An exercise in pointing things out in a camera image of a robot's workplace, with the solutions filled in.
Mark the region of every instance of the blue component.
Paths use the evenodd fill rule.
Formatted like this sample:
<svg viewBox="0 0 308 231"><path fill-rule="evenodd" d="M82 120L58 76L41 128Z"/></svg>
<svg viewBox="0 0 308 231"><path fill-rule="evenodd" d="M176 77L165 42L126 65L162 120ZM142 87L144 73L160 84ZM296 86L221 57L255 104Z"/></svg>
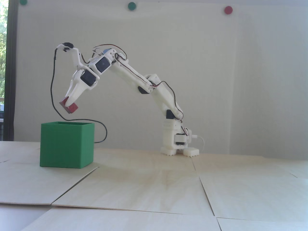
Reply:
<svg viewBox="0 0 308 231"><path fill-rule="evenodd" d="M105 49L105 50L103 51L103 55L104 55L104 54L106 54L106 53L107 53L107 51L109 51L109 50L111 50L111 48L109 48L109 49Z"/></svg>

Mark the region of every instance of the red magnet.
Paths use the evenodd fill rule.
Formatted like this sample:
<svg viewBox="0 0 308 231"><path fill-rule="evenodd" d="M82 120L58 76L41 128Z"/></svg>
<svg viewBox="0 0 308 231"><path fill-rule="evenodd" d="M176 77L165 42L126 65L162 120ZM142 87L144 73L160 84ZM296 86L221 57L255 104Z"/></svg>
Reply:
<svg viewBox="0 0 308 231"><path fill-rule="evenodd" d="M226 6L226 7L225 7L225 13L226 13L226 14L231 14L232 11L233 11L233 8L232 8L231 6Z"/></svg>

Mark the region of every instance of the green magnet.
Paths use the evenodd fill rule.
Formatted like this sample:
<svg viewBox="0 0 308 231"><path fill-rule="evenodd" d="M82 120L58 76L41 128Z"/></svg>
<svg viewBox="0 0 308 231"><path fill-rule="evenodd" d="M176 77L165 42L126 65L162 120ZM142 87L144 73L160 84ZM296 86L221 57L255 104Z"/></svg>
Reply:
<svg viewBox="0 0 308 231"><path fill-rule="evenodd" d="M19 0L20 5L25 6L28 4L28 0Z"/></svg>
<svg viewBox="0 0 308 231"><path fill-rule="evenodd" d="M134 2L130 2L127 6L128 6L128 9L131 10L131 11L135 10L136 7L137 7L136 3L134 3Z"/></svg>

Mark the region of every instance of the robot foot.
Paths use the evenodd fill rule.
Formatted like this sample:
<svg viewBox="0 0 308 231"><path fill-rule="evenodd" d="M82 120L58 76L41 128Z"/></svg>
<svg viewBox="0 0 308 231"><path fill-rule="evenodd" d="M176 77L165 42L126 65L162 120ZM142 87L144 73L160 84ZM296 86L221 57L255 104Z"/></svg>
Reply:
<svg viewBox="0 0 308 231"><path fill-rule="evenodd" d="M185 156L198 156L199 155L199 149L196 148L185 148L183 154Z"/></svg>
<svg viewBox="0 0 308 231"><path fill-rule="evenodd" d="M168 148L162 147L160 149L160 152L167 156L174 156L176 154L176 149L168 149Z"/></svg>

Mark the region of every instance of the red block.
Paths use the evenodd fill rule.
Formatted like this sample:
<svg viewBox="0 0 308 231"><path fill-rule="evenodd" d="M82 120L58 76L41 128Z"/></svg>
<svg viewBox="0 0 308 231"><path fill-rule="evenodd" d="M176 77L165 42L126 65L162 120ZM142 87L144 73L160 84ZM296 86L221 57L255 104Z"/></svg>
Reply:
<svg viewBox="0 0 308 231"><path fill-rule="evenodd" d="M65 103L66 103L67 99L68 99L68 96L67 96L66 98L64 98L64 99L63 99L61 102L59 102L59 103L60 103L61 106L67 111L67 113L71 114L71 113L73 113L74 111L76 111L76 110L78 109L78 106L77 106L75 103L73 103L72 105L66 107L66 106L65 106Z"/></svg>

